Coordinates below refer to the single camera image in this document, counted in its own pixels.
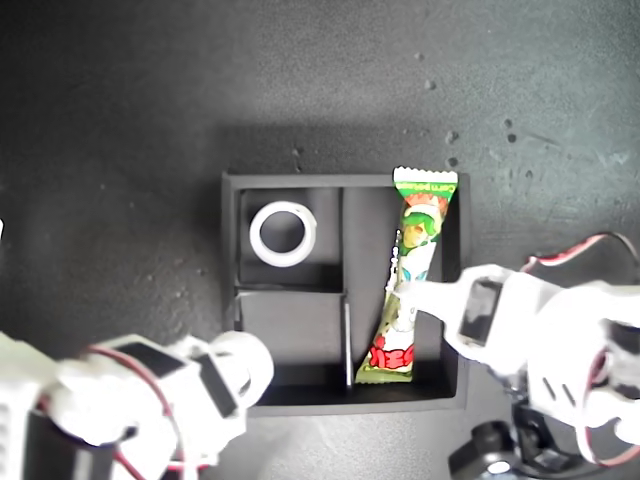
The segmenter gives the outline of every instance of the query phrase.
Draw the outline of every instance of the red cable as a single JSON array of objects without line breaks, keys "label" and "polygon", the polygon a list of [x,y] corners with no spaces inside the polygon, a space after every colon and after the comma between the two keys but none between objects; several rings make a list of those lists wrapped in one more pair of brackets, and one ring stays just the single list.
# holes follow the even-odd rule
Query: red cable
[{"label": "red cable", "polygon": [[615,238],[620,242],[622,242],[626,247],[626,249],[631,254],[631,256],[633,257],[636,266],[640,264],[640,259],[638,258],[638,252],[633,246],[633,243],[631,243],[631,241],[627,237],[617,232],[602,232],[602,233],[596,233],[595,235],[591,235],[590,237],[585,238],[583,241],[574,245],[573,247],[570,247],[567,250],[560,253],[556,253],[554,255],[549,255],[544,257],[538,257],[538,256],[532,255],[527,260],[527,263],[522,266],[520,271],[525,273],[529,272],[536,265],[536,263],[540,263],[541,265],[544,265],[547,267],[555,267],[555,266],[562,265],[578,257],[579,255],[582,255],[589,248],[591,248],[600,240],[603,240],[605,238]]},{"label": "red cable", "polygon": [[129,460],[127,460],[124,457],[124,455],[120,450],[116,450],[116,452],[113,454],[113,459],[116,462],[118,462],[120,465],[122,465],[125,468],[125,470],[129,472],[129,475],[131,475],[135,480],[146,480],[142,476],[142,474],[138,470],[136,470],[136,468],[133,465],[131,465]]},{"label": "red cable", "polygon": [[[158,400],[162,404],[164,414],[169,417],[169,420],[173,425],[173,428],[176,432],[176,436],[178,437],[178,442],[181,447],[180,450],[178,451],[179,458],[180,460],[183,460],[184,455],[182,452],[182,435],[180,433],[180,427],[173,415],[173,409],[171,408],[171,404],[169,403],[169,401],[167,400],[167,397],[165,396],[164,392],[160,388],[160,385],[158,385],[158,381],[155,375],[138,360],[131,357],[130,355],[127,355],[126,353],[119,352],[118,350],[113,350],[113,349],[101,347],[98,345],[91,345],[87,348],[87,353],[103,355],[105,357],[108,357],[114,360],[115,362],[119,363],[120,365],[126,367],[127,369],[135,373],[140,379],[142,379],[151,388],[151,390],[153,390],[153,392],[158,397]],[[114,460],[120,462],[131,474],[131,476],[135,478],[135,480],[145,480],[144,477],[140,475],[140,472],[138,472],[133,467],[133,465],[131,465],[131,463],[124,457],[122,452],[120,451],[116,452],[116,454],[114,455]]]},{"label": "red cable", "polygon": [[[582,407],[583,409],[584,409],[584,405],[586,404],[587,396],[589,395],[589,392],[593,387],[593,382],[599,373],[599,368],[602,368],[604,366],[604,363],[602,361],[604,360],[605,354],[606,353],[604,350],[600,351],[596,356],[596,358],[594,358],[591,364],[591,368],[589,370],[589,378],[587,380],[587,389],[585,391],[585,397],[583,400],[583,407]],[[618,465],[622,465],[623,463],[626,463],[629,460],[632,460],[633,458],[637,457],[640,454],[640,446],[634,445],[627,448],[624,452],[622,452],[619,455],[616,455],[615,457],[608,458],[608,459],[597,458],[593,452],[593,444],[591,442],[591,428],[584,423],[583,425],[584,425],[583,433],[585,435],[585,439],[587,441],[587,445],[590,450],[591,456],[593,457],[593,460],[595,461],[596,465],[600,465],[602,467],[615,467]]]}]

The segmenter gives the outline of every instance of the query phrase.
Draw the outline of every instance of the white ring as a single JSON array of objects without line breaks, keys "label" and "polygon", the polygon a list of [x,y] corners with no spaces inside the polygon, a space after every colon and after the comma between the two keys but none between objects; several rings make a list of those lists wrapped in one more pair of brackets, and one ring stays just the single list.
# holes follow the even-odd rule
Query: white ring
[{"label": "white ring", "polygon": [[[264,244],[262,237],[260,236],[260,229],[264,222],[274,213],[287,212],[292,213],[300,219],[302,226],[304,227],[304,236],[300,245],[291,250],[290,252],[274,252]],[[293,202],[273,202],[265,205],[251,220],[251,227],[249,229],[249,242],[253,247],[253,251],[264,263],[268,263],[273,267],[293,267],[301,263],[305,258],[309,256],[313,246],[316,243],[316,218],[313,213],[299,203]]]}]

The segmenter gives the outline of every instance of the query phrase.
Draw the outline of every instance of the black box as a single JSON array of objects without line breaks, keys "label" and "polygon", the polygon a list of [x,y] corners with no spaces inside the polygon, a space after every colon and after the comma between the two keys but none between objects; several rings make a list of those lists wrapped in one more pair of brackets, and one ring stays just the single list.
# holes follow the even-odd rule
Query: black box
[{"label": "black box", "polygon": [[[318,222],[309,257],[290,268],[260,261],[249,244],[264,205],[290,200]],[[275,375],[254,415],[314,415],[464,408],[468,366],[439,320],[416,320],[411,383],[353,384],[378,328],[402,198],[391,175],[225,175],[222,235],[229,329],[257,335]],[[455,281],[470,258],[470,182],[459,176],[429,271]]]}]

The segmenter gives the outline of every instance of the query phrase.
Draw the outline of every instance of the snack package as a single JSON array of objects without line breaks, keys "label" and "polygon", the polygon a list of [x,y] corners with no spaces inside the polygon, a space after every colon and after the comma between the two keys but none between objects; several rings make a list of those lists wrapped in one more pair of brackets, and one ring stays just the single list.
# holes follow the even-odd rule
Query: snack package
[{"label": "snack package", "polygon": [[380,326],[356,373],[356,383],[411,381],[416,311],[403,307],[393,292],[402,283],[427,279],[447,208],[458,186],[458,175],[398,167],[393,171],[393,183],[405,204],[396,232]]}]

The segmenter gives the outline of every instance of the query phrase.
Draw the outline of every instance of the black table surface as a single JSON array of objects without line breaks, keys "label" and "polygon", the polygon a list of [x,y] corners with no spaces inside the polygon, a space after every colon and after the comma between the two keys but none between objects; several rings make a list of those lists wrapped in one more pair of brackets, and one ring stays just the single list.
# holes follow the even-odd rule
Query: black table surface
[{"label": "black table surface", "polygon": [[[50,355],[221,331],[225,169],[453,165],[476,264],[603,229],[640,241],[637,1],[0,8],[2,329]],[[205,476],[444,479],[469,428],[507,413],[474,367],[464,412],[252,419]]]}]

